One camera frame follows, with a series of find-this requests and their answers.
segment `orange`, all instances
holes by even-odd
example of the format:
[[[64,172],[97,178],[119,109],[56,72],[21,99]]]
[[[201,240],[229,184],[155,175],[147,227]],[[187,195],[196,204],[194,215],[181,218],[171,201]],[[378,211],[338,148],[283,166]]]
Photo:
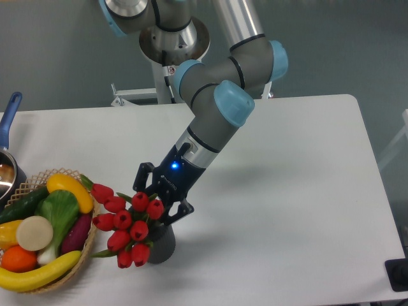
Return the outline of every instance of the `orange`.
[[[3,254],[1,267],[16,273],[34,270],[37,265],[37,255],[35,252],[27,251],[21,246],[10,247]]]

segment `woven basket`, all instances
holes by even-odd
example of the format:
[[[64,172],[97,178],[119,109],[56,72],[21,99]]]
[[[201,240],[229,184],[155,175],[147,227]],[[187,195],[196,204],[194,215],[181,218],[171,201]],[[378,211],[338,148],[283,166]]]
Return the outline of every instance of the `woven basket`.
[[[59,170],[57,169],[46,170],[44,172],[40,172],[37,175],[33,175],[31,178],[28,178],[25,183],[21,183],[20,187],[16,189],[15,193],[11,196],[10,200],[8,200],[6,206],[13,205],[17,200],[19,200],[25,194],[30,193],[37,187],[44,186],[47,183],[48,178],[55,173],[67,174],[77,179],[80,182],[80,173],[76,170],[70,170],[70,169],[66,170],[64,168],[61,168]],[[92,199],[94,200],[94,210],[92,214],[93,214],[93,217],[95,217],[99,213],[99,203],[93,197]],[[86,259],[88,258],[89,252],[91,251],[91,248],[92,248],[92,243],[95,239],[95,234],[96,234],[96,227],[92,225],[88,233],[88,239],[86,240],[84,248],[82,249],[82,254],[79,259],[79,262],[71,269],[71,271],[69,271],[68,273],[60,277],[59,279],[43,287],[40,287],[35,290],[31,290],[31,291],[24,291],[23,293],[30,293],[30,294],[44,293],[44,292],[48,292],[48,291],[60,288],[62,285],[68,282],[79,271],[81,266],[84,265]],[[0,262],[1,262],[1,258],[3,257],[3,254],[4,254],[4,251],[0,249]]]

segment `black cable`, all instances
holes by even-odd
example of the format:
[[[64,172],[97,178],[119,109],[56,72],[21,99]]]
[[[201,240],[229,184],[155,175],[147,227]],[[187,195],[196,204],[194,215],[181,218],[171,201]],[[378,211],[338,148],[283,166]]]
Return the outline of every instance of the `black cable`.
[[[405,300],[400,301],[398,304],[396,304],[395,306],[402,306],[403,304],[405,304],[406,302],[408,302],[408,298],[406,298]]]

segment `black vase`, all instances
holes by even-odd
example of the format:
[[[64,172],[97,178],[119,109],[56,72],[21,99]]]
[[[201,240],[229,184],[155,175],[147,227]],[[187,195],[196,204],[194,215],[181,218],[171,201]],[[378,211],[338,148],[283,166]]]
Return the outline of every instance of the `black vase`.
[[[176,238],[171,225],[161,225],[149,233],[153,241],[148,263],[158,264],[166,261],[173,255],[176,248]]]

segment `tulip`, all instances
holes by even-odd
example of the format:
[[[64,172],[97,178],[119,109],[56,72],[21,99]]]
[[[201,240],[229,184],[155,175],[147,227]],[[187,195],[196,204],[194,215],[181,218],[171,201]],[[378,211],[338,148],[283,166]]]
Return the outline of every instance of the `tulip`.
[[[92,219],[92,223],[101,231],[113,230],[113,214],[101,214]]]
[[[132,260],[135,266],[143,266],[150,256],[150,249],[145,244],[136,244],[131,251]]]
[[[145,221],[136,221],[130,229],[130,237],[134,241],[142,241],[149,234],[149,228]]]
[[[149,197],[147,194],[138,192],[132,198],[132,207],[137,212],[144,212],[149,204]]]
[[[108,250],[112,252],[117,252],[130,242],[130,234],[124,230],[117,230],[113,235],[108,239]]]
[[[113,225],[118,230],[126,230],[132,223],[132,215],[127,210],[121,210],[113,217]]]
[[[132,255],[131,252],[127,252],[124,249],[120,250],[117,255],[117,266],[121,269],[129,268],[132,265]]]
[[[98,203],[104,204],[107,198],[113,196],[113,189],[101,184],[93,184],[91,194]]]
[[[126,208],[126,200],[120,196],[110,196],[103,202],[103,206],[107,211],[116,214]]]
[[[153,200],[147,206],[146,212],[152,220],[160,219],[164,212],[163,202],[160,200]]]

